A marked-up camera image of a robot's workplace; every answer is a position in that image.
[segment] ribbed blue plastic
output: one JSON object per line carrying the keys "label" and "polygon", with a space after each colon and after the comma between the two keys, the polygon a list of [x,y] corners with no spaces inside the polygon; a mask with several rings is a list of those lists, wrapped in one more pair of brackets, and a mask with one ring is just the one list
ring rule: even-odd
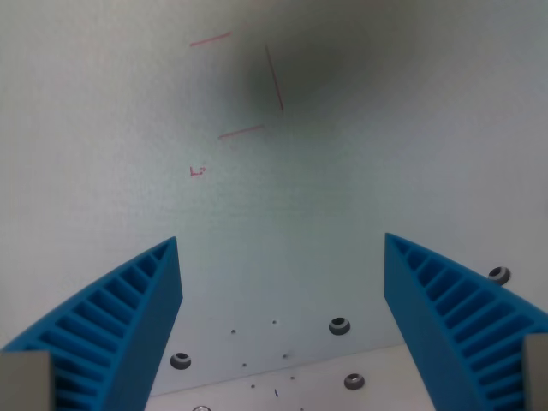
{"label": "ribbed blue plastic", "polygon": [[51,352],[57,411],[142,411],[181,301],[173,237],[87,286],[3,350]]}
{"label": "ribbed blue plastic", "polygon": [[523,337],[548,331],[546,313],[391,234],[384,250],[384,298],[436,409],[524,409]]}

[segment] red line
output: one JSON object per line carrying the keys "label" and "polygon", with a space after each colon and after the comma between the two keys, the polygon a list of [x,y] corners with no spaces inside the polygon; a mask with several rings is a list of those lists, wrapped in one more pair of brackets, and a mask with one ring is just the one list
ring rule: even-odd
{"label": "red line", "polygon": [[221,134],[221,135],[219,135],[219,139],[220,140],[226,139],[227,137],[232,137],[232,136],[238,135],[238,134],[249,133],[250,131],[260,130],[262,128],[265,128],[264,124],[261,124],[260,126],[244,128],[243,130],[233,131],[232,133]]}
{"label": "red line", "polygon": [[196,172],[196,171],[193,170],[192,165],[190,166],[190,176],[191,177],[201,176],[202,174],[204,174],[204,171],[206,171],[206,167],[200,167],[200,172]]}
{"label": "red line", "polygon": [[272,64],[271,53],[268,50],[268,45],[265,45],[266,56],[268,57],[268,64],[271,66],[272,79],[274,79],[274,86],[276,87],[277,99],[280,102],[280,109],[283,111],[283,100],[282,94],[280,93],[280,86],[277,84],[276,70],[274,70],[274,64]]}
{"label": "red line", "polygon": [[195,45],[202,45],[204,43],[210,43],[210,42],[215,41],[215,40],[224,39],[226,37],[229,37],[231,34],[232,34],[232,32],[228,32],[228,33],[225,33],[225,34],[221,34],[220,36],[211,37],[210,39],[196,41],[194,43],[191,43],[190,47],[194,47]]}

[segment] white panel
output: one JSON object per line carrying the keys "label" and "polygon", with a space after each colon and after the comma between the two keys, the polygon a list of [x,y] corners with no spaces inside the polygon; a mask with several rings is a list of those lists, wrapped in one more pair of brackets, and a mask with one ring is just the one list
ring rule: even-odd
{"label": "white panel", "polygon": [[[343,381],[350,373],[363,375],[365,387],[347,390]],[[434,411],[403,345],[155,396],[146,411],[197,406],[211,411]]]}
{"label": "white panel", "polygon": [[0,325],[15,337],[172,235],[185,300],[154,394],[401,343],[386,231],[507,265],[548,308],[547,16],[534,0],[0,2]]}
{"label": "white panel", "polygon": [[6,334],[5,331],[0,328],[0,346],[4,346],[7,343],[9,343],[8,334]]}

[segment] small hole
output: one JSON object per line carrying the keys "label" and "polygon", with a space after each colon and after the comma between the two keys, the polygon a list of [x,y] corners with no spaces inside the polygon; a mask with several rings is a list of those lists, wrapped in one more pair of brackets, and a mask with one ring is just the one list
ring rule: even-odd
{"label": "small hole", "polygon": [[129,267],[125,272],[123,272],[120,277],[122,277],[126,283],[131,285],[134,289],[139,291],[141,294],[144,294],[146,287],[148,286],[148,280],[140,275],[133,266]]}
{"label": "small hole", "polygon": [[436,309],[440,315],[444,316],[453,308],[466,300],[470,295],[476,292],[479,286],[471,281],[463,281],[455,289],[451,290],[437,305]]}
{"label": "small hole", "polygon": [[481,359],[472,363],[472,371],[480,371],[484,368],[491,366],[501,360],[514,356],[515,360],[520,363],[521,366],[521,345],[523,344],[523,336],[517,336],[511,342],[497,349],[490,354],[484,355]]}
{"label": "small hole", "polygon": [[499,341],[502,341],[506,337],[510,337],[513,334],[518,333],[519,331],[529,327],[533,324],[533,321],[528,317],[519,315],[510,321],[505,321],[500,324],[496,330],[489,332],[488,334],[482,336],[478,341],[469,345],[466,349],[462,351],[462,354],[465,357],[470,357],[474,354],[477,354],[490,345],[493,345]]}
{"label": "small hole", "polygon": [[412,251],[408,256],[408,264],[411,270],[416,270],[426,260],[426,254],[419,251]]}
{"label": "small hole", "polygon": [[462,343],[466,339],[472,337],[474,334],[484,330],[489,325],[496,323],[498,320],[509,316],[514,312],[514,307],[505,302],[499,303],[491,308],[486,313],[479,316],[472,323],[468,324],[465,328],[455,334],[455,340],[458,343]]}
{"label": "small hole", "polygon": [[71,317],[61,318],[59,321],[57,321],[57,326],[64,329],[65,331],[75,334],[78,337],[82,337],[90,343],[98,345],[99,347],[104,348],[113,354],[118,349],[117,344],[115,342],[112,342],[112,340],[110,340],[109,338],[105,338],[102,333],[94,331],[87,325],[81,323],[80,321],[76,321]]}
{"label": "small hole", "polygon": [[133,315],[131,309],[126,308],[121,302],[109,294],[105,293],[103,290],[98,290],[88,299],[94,306],[101,308],[103,311],[106,311],[115,319],[123,322],[125,325],[128,325],[131,321]]}
{"label": "small hole", "polygon": [[128,289],[128,286],[124,285],[122,281],[115,278],[104,286],[109,292],[114,295],[118,300],[123,302],[126,306],[136,309],[139,305],[140,299],[135,293]]}
{"label": "small hole", "polygon": [[508,411],[510,409],[523,409],[523,395],[519,395],[515,400],[506,400],[503,405],[496,406],[493,411]]}
{"label": "small hole", "polygon": [[426,287],[431,280],[438,276],[438,274],[445,268],[445,266],[435,259],[428,261],[419,271],[417,277],[423,287]]}
{"label": "small hole", "polygon": [[479,380],[479,383],[481,385],[496,383],[497,381],[500,381],[501,379],[509,377],[510,375],[515,375],[520,372],[521,372],[521,361],[520,359],[516,359],[510,362],[508,365],[500,366],[498,369],[495,369],[491,373],[485,375]]}
{"label": "small hole", "polygon": [[363,376],[361,376],[360,374],[357,374],[357,373],[349,374],[344,379],[344,386],[348,390],[359,390],[365,384],[366,384],[366,380],[363,378]]}
{"label": "small hole", "polygon": [[177,353],[171,356],[170,364],[176,370],[186,370],[192,364],[190,357],[184,353]]}
{"label": "small hole", "polygon": [[137,263],[137,266],[149,277],[152,277],[156,271],[156,263],[149,255],[143,257]]}
{"label": "small hole", "polygon": [[47,331],[39,337],[44,343],[48,343],[56,348],[62,349],[67,353],[71,353],[84,360],[91,361],[99,366],[110,366],[110,358],[102,353],[98,353],[93,348],[89,348],[85,344],[77,343],[68,339],[57,332],[56,329]]}
{"label": "small hole", "polygon": [[83,384],[80,381],[75,382],[71,378],[56,376],[55,386],[59,390],[71,391],[76,394],[83,394],[83,395],[89,395],[89,396],[97,395],[97,389],[95,389],[94,387],[90,387],[86,383]]}
{"label": "small hole", "polygon": [[329,323],[329,331],[334,336],[343,336],[350,331],[350,322],[344,317],[332,319]]}
{"label": "small hole", "polygon": [[523,390],[523,382],[521,381],[520,373],[515,374],[513,378],[510,378],[506,384],[499,386],[497,389],[487,393],[487,398],[490,400],[496,400],[501,396],[507,396],[508,394],[514,394]]}
{"label": "small hole", "polygon": [[461,279],[461,275],[455,270],[445,270],[432,282],[426,293],[431,301],[435,302]]}
{"label": "small hole", "polygon": [[486,291],[480,291],[478,294],[466,300],[458,307],[445,321],[450,330],[458,326],[462,321],[479,311],[482,307],[495,300],[495,296]]}
{"label": "small hole", "polygon": [[68,408],[68,409],[82,409],[89,410],[91,409],[89,404],[80,400],[75,400],[72,398],[59,398],[55,399],[56,408]]}
{"label": "small hole", "polygon": [[123,325],[119,324],[106,311],[95,307],[93,304],[82,302],[74,309],[74,313],[116,337],[123,338],[124,336],[125,328]]}
{"label": "small hole", "polygon": [[[42,348],[38,348],[34,346],[29,346],[25,348],[25,351],[40,351],[40,350],[42,350]],[[98,383],[101,383],[104,380],[104,375],[102,373],[93,371],[85,366],[82,366],[78,362],[67,360],[57,355],[52,355],[52,359],[55,363],[55,368],[68,371],[76,375],[81,375],[83,377],[89,378],[92,381],[96,381]]]}
{"label": "small hole", "polygon": [[400,250],[400,253],[402,253],[403,255],[405,255],[409,250],[409,246],[401,241],[394,240],[394,243],[396,244],[397,249]]}
{"label": "small hole", "polygon": [[511,271],[506,267],[497,267],[489,273],[488,278],[498,285],[505,285],[508,280],[510,280],[510,276],[512,275]]}

